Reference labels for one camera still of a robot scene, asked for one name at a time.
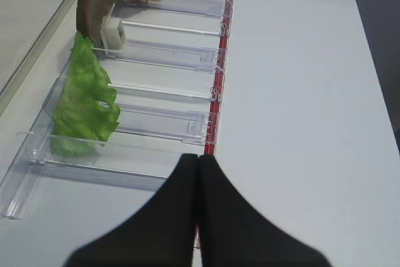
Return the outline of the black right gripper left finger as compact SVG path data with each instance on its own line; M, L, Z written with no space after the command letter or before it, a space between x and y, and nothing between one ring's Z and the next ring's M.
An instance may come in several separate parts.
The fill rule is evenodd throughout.
M191 266L198 156L184 154L152 198L124 223L80 247L65 266Z

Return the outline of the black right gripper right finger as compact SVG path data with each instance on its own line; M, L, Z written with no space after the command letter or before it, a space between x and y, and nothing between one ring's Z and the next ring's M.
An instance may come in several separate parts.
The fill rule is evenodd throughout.
M322 253L253 208L214 156L199 158L197 178L203 266L330 266Z

